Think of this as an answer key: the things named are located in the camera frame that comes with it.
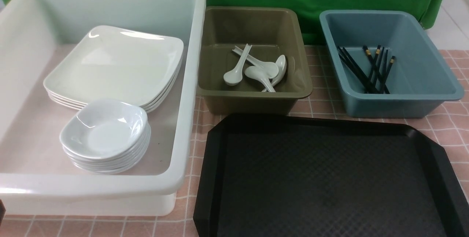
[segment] black tray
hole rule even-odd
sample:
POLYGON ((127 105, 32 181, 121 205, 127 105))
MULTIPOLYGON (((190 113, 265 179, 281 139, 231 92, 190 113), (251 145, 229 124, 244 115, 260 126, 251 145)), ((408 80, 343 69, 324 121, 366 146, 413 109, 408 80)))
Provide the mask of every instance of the black tray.
POLYGON ((444 149, 408 125, 230 115, 208 134, 201 237, 469 236, 444 149))

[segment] chopstick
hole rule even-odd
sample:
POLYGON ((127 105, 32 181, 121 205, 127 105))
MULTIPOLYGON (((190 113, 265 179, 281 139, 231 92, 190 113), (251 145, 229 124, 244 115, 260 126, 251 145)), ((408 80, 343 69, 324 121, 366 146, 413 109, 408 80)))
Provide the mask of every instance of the chopstick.
MULTIPOLYGON (((376 52, 375 52, 375 57, 373 58, 372 57, 372 53, 370 52, 370 50, 368 49, 367 46, 363 46, 363 50, 365 50, 365 55, 368 57, 368 60, 370 61, 371 64, 376 64, 376 60, 378 59, 378 55, 380 55, 380 51, 381 51, 381 46, 378 45, 378 47, 376 48, 376 52)), ((370 73, 368 74, 368 81, 371 82, 372 81, 372 77, 373 77, 373 72, 374 70, 370 70, 370 73)))
POLYGON ((363 87, 365 87, 365 90, 370 93, 379 93, 376 87, 374 87, 371 82, 367 80, 367 76, 359 67, 359 65, 355 62, 355 60, 351 57, 345 47, 340 48, 338 46, 337 48, 339 50, 340 59, 352 71, 352 73, 355 74, 358 80, 362 83, 363 87))
MULTIPOLYGON (((383 80, 384 80, 384 77, 380 73, 380 67, 381 67, 381 62, 383 60, 383 56, 384 56, 384 50, 385 50, 385 47, 383 47, 383 49, 380 51, 381 55, 379 56, 379 61, 378 61, 377 66, 375 64, 372 64, 372 69, 375 71, 373 86, 376 86, 377 80, 380 80, 381 84, 383 83, 383 80)), ((386 85, 384 86, 384 91, 386 92, 386 94, 389 94, 389 90, 387 89, 386 85)))
POLYGON ((386 80, 387 80, 387 76, 389 75, 389 72, 390 72, 391 67, 392 67, 392 65, 394 64, 395 60, 396 60, 396 57, 395 57, 395 56, 392 56, 392 57, 391 57, 391 60, 389 61, 389 67, 387 68, 386 74, 384 75, 384 81, 383 81, 383 83, 381 84, 380 93, 384 93, 384 88, 385 88, 385 83, 386 83, 386 80))
POLYGON ((385 58, 384 58, 384 64, 383 64, 383 75, 386 75, 386 66, 387 66, 387 51, 388 49, 386 49, 386 55, 385 55, 385 58))

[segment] white spoon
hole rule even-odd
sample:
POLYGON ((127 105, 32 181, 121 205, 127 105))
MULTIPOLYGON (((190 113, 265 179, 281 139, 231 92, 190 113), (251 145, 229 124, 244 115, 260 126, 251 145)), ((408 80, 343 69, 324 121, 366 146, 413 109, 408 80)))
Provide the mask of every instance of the white spoon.
POLYGON ((285 72, 287 71, 287 59, 285 58, 285 55, 280 55, 280 57, 278 57, 277 61, 275 62, 275 65, 278 66, 280 72, 275 78, 273 78, 272 87, 275 87, 275 85, 277 85, 283 79, 283 76, 285 76, 285 72))
MULTIPOLYGON (((235 52, 238 55, 241 55, 243 51, 239 47, 234 47, 233 52, 235 52)), ((263 70, 265 70, 265 72, 267 73, 267 76, 270 79, 273 79, 278 75, 278 72, 279 72, 278 66, 276 66, 273 62, 263 62, 251 55, 248 55, 247 60, 252 65, 263 68, 263 70)))
POLYGON ((265 71, 262 68, 251 66, 251 67, 248 67, 244 71, 244 74, 249 78, 252 78, 261 82, 269 92, 275 92, 272 85, 270 84, 270 80, 267 76, 267 73, 265 73, 265 71))
POLYGON ((223 80, 227 85, 234 86, 243 80, 243 66, 244 62, 246 62, 246 58, 248 57, 251 47, 251 45, 246 44, 236 66, 223 75, 223 80))

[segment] tray rim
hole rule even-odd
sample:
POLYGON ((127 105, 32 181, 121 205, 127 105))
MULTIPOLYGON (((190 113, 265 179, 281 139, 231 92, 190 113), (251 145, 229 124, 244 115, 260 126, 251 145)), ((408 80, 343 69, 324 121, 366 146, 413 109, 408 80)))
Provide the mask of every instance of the tray rim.
POLYGON ((382 123, 382 122, 357 122, 347 120, 332 120, 332 119, 315 119, 315 118, 303 118, 303 117, 292 117, 292 116, 281 116, 281 115, 256 115, 256 114, 232 114, 228 115, 218 125, 213 127, 207 135, 206 150, 204 155, 204 161, 202 165, 202 171, 200 176, 199 188, 197 192, 196 205, 194 208, 194 224, 198 231, 198 234, 203 236, 216 236, 218 231, 218 215, 219 215, 219 203, 221 201, 221 194, 218 196, 215 194, 216 191, 221 193, 221 183, 223 182, 223 169, 224 162, 218 161, 219 158, 223 158, 226 155, 226 150, 218 150, 219 145, 225 142, 226 132, 229 131, 227 125, 232 124, 236 121, 246 122, 268 122, 277 120, 282 124, 296 123, 297 125, 326 125, 333 127, 334 125, 340 125, 341 127, 347 126, 359 126, 361 129, 365 128, 376 132, 379 127, 386 126, 393 128, 393 131, 399 130, 398 133, 406 135, 409 138, 419 140, 419 145, 427 144, 427 154, 423 154, 419 149, 416 148, 417 155, 420 163, 422 164, 422 157, 430 157, 429 161, 433 161, 436 164, 440 177, 431 177, 427 170, 423 169, 427 185, 432 194, 432 198, 445 197, 444 205, 435 205, 439 214, 441 224, 444 227, 445 232, 448 234, 448 230, 452 230, 456 236, 469 236, 469 204, 466 200, 464 192, 459 185, 459 181, 454 173, 449 158, 444 148, 432 141, 426 135, 412 126, 404 125, 400 123, 382 123), (439 182, 443 182, 446 187, 442 192, 435 195, 432 189, 432 179, 439 179, 439 182), (452 212, 452 216, 443 217, 441 209, 447 209, 447 212, 452 212))

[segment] gray-blue bin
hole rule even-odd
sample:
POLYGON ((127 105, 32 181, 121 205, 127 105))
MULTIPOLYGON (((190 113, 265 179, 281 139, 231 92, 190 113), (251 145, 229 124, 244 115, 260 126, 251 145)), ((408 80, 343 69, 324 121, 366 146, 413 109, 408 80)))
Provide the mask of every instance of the gray-blue bin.
POLYGON ((351 117, 422 118, 441 103, 459 100, 464 89, 417 20, 397 11, 328 10, 321 26, 351 117), (362 47, 378 45, 396 56, 386 81, 390 94, 365 94, 360 81, 345 66, 337 46, 345 47, 368 75, 371 64, 362 47))

